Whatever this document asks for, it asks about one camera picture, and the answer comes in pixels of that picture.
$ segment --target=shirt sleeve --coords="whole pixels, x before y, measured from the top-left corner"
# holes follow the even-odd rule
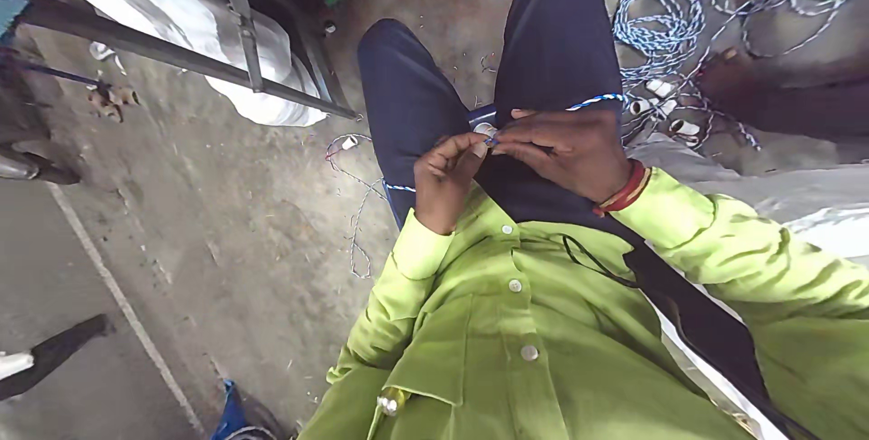
[[[356,319],[338,364],[326,380],[334,384],[359,367],[391,369],[410,343],[414,322],[429,297],[453,235],[436,234],[407,214],[383,272]]]
[[[740,313],[776,406],[820,438],[869,435],[869,271],[655,168],[614,217]]]
[[[660,168],[640,198],[613,216],[749,325],[869,309],[866,268],[794,239],[744,202],[703,196]]]

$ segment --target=hand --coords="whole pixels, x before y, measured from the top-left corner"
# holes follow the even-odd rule
[[[465,210],[471,180],[486,157],[487,136],[457,134],[443,140],[414,164],[416,220],[437,234],[455,231]]]
[[[506,153],[541,177],[598,203],[627,184],[631,164],[613,112],[513,110],[513,117],[516,121],[495,135],[493,155]]]

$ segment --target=leg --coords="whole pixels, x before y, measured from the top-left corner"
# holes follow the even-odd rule
[[[404,24],[378,21],[359,43],[359,69],[368,125],[383,177],[414,187],[414,162],[442,135],[470,131],[468,108],[435,65],[429,51]],[[415,194],[390,190],[399,221]]]
[[[510,121],[512,109],[564,110],[615,93],[621,93],[621,75],[603,0],[513,1],[494,90],[499,125]],[[618,116],[621,103],[599,102],[594,109]],[[517,222],[572,223],[635,237],[614,219],[594,215],[591,201],[512,158],[487,158],[477,181]]]
[[[109,319],[98,315],[38,344],[30,351],[33,367],[0,381],[0,401],[18,396],[37,385],[94,336],[105,335],[109,328]]]
[[[494,89],[499,123],[510,121],[512,109],[565,110],[620,93],[604,0],[513,0]],[[594,107],[621,112],[618,101]]]

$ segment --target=navy blue pants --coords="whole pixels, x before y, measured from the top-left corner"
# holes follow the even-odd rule
[[[469,131],[468,108],[429,51],[396,20],[381,20],[364,35],[359,68],[383,176],[391,184],[413,187],[414,162],[442,135]],[[621,93],[621,76],[603,0],[513,1],[494,90],[499,126],[510,122],[512,109],[565,110],[614,93]],[[621,103],[598,102],[594,109],[611,110],[618,119]],[[610,216],[594,215],[592,201],[508,156],[487,157],[476,181],[517,223],[577,224],[631,243],[636,250],[625,256],[625,262],[646,289],[655,291],[647,294],[656,305],[669,310],[668,298],[676,301],[691,341],[715,358],[726,376],[766,395],[745,327],[673,272],[636,233]],[[403,190],[389,194],[403,222],[415,195]]]

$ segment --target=red bracelet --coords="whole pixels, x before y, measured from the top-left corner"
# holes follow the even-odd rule
[[[646,168],[642,162],[634,158],[627,160],[631,163],[631,175],[627,178],[625,187],[622,187],[606,201],[594,206],[592,212],[596,215],[603,217],[604,213],[623,210],[639,199],[640,194],[646,189],[649,178],[652,176],[652,169]]]

